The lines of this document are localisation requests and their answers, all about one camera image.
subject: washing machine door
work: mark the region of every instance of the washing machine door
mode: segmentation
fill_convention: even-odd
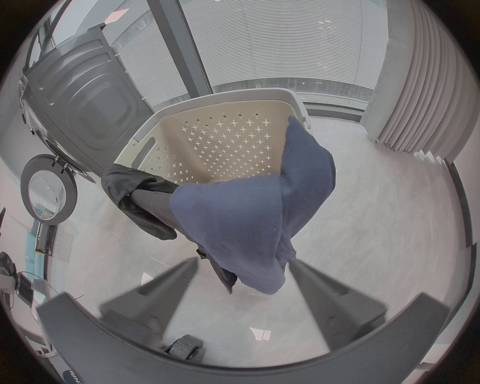
[[[65,221],[77,204],[73,173],[59,156],[33,157],[22,172],[20,192],[28,213],[48,225]]]

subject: wall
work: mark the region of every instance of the wall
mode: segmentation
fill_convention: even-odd
[[[454,164],[467,195],[475,244],[480,241],[480,118]]]
[[[7,252],[17,267],[25,270],[25,244],[27,232],[32,229],[33,218],[25,209],[20,197],[20,186],[16,177],[0,160],[0,207],[6,207],[0,236],[0,250]],[[41,335],[41,329],[33,318],[30,308],[18,297],[13,299],[12,317],[23,328]]]
[[[96,2],[97,0],[73,0],[70,3],[53,32],[55,44],[58,45],[77,33],[80,24]]]

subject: gray tile floor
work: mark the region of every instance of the gray tile floor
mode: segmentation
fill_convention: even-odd
[[[298,258],[385,302],[391,318],[419,292],[452,304],[464,279],[460,205],[442,161],[371,143],[354,122],[312,119],[333,155],[336,189],[293,239]],[[195,256],[182,235],[160,241],[142,232],[105,196],[77,179],[73,215],[59,226],[49,280],[93,314],[98,306]],[[329,351],[290,274],[268,296],[237,283],[229,295],[207,260],[188,289],[165,342],[189,333],[204,340],[204,363],[269,366]]]

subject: gray appliance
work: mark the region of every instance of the gray appliance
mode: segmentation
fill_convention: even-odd
[[[65,173],[77,173],[94,182],[88,173],[101,176],[152,116],[118,54],[106,41],[104,26],[91,27],[43,51],[20,80],[24,120],[56,155],[49,161],[44,156],[32,159],[22,175],[21,189],[29,190],[31,178],[38,179],[39,172],[45,170],[67,183],[65,191],[74,190],[71,195],[75,198],[62,206],[63,213],[59,210],[48,220],[36,214],[38,209],[32,208],[28,193],[22,193],[27,210],[41,222],[58,224],[73,212],[76,185]],[[49,179],[58,181],[53,176]],[[49,180],[44,181],[45,188],[53,187],[48,186]],[[42,198],[37,196],[36,208]]]

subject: window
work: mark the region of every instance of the window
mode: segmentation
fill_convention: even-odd
[[[214,92],[284,87],[365,109],[388,41],[384,0],[182,0]]]
[[[117,10],[125,6],[128,11],[103,34],[140,94],[155,111],[190,98],[146,0],[124,2]]]

